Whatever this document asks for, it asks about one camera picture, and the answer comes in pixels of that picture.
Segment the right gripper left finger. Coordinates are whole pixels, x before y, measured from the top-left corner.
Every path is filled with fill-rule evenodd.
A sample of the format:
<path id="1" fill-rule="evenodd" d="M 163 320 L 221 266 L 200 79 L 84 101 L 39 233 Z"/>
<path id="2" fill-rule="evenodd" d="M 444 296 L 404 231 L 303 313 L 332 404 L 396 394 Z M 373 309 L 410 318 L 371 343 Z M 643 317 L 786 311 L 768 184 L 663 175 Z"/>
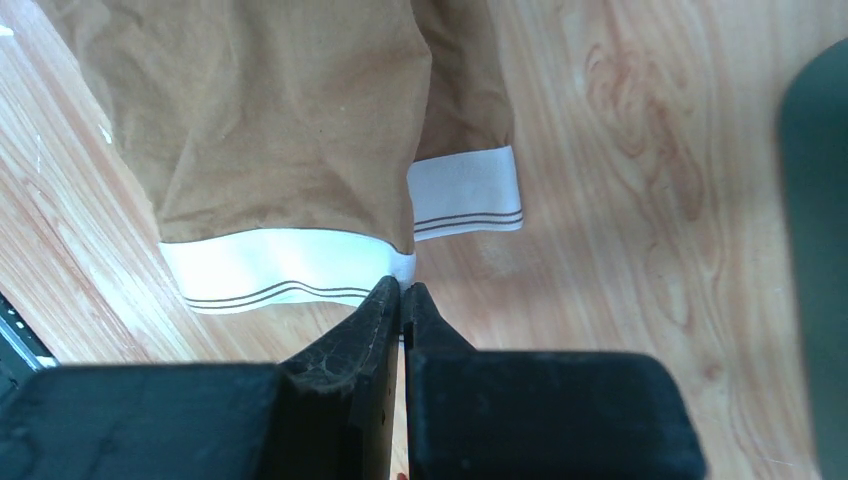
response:
<path id="1" fill-rule="evenodd" d="M 89 365 L 1 411 L 5 479 L 385 479 L 398 282 L 280 363 Z"/>

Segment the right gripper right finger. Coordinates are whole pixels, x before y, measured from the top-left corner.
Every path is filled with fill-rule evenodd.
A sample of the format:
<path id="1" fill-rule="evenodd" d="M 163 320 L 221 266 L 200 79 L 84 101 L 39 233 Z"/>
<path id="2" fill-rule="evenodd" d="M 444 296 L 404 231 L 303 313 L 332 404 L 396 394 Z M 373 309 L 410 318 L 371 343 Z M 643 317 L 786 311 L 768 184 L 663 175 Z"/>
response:
<path id="1" fill-rule="evenodd" d="M 703 479 L 685 402 L 652 356 L 479 350 L 426 286 L 403 296 L 414 479 Z"/>

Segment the brown underwear white waistband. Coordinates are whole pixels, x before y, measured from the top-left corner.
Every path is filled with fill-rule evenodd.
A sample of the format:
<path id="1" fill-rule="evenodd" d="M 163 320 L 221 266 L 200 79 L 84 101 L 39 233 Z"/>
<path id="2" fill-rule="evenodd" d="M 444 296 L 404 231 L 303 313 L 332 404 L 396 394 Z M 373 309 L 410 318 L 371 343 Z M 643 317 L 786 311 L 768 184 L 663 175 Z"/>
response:
<path id="1" fill-rule="evenodd" d="M 358 305 L 417 242 L 522 226 L 484 1 L 44 1 L 185 303 Z"/>

